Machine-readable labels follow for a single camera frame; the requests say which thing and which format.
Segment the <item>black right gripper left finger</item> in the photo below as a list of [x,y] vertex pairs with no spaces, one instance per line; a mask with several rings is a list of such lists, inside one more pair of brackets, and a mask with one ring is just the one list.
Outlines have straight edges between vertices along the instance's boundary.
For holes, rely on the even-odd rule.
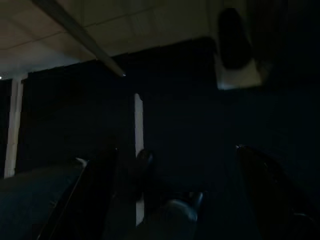
[[90,160],[58,201],[41,240],[99,240],[113,194],[118,150]]

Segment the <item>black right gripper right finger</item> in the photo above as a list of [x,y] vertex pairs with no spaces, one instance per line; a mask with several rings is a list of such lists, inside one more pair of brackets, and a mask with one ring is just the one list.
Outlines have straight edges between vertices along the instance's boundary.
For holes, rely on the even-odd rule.
[[246,194],[264,240],[318,240],[320,213],[269,155],[236,146]]

